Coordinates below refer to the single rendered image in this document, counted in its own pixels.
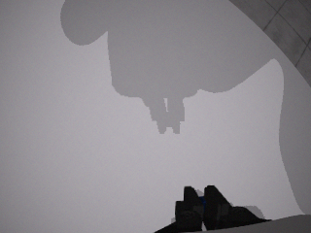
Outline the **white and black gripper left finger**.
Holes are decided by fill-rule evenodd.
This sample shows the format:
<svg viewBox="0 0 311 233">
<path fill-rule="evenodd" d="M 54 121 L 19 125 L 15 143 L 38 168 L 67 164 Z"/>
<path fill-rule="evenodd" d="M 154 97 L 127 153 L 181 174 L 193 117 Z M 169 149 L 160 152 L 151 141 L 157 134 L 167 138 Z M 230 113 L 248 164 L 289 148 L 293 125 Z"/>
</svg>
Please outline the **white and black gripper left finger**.
<svg viewBox="0 0 311 233">
<path fill-rule="evenodd" d="M 202 231 L 203 212 L 203 204 L 194 187 L 185 186 L 184 201 L 176 201 L 176 221 L 154 233 L 184 233 Z"/>
</svg>

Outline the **small blue cube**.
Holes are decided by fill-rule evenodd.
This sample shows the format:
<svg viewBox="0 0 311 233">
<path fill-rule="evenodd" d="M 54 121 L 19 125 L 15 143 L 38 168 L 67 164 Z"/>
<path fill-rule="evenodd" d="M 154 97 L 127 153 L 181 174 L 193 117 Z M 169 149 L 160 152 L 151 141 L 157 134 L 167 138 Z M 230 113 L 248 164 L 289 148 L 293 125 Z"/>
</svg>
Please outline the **small blue cube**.
<svg viewBox="0 0 311 233">
<path fill-rule="evenodd" d="M 204 199 L 204 196 L 199 196 L 199 198 L 200 198 L 201 202 L 202 202 L 203 205 L 204 205 L 204 213 L 205 213 L 205 204 L 206 204 L 206 201 L 205 201 L 205 199 Z"/>
</svg>

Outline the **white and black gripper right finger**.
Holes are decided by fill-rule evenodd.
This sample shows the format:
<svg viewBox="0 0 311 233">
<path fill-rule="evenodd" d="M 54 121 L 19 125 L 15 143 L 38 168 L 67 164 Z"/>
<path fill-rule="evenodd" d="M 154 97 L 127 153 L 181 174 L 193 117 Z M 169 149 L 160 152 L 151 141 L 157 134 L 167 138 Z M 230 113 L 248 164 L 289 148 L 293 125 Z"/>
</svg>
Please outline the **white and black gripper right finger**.
<svg viewBox="0 0 311 233">
<path fill-rule="evenodd" d="M 244 207 L 232 207 L 214 185 L 204 188 L 205 213 L 203 223 L 206 230 L 226 229 L 267 222 Z"/>
</svg>

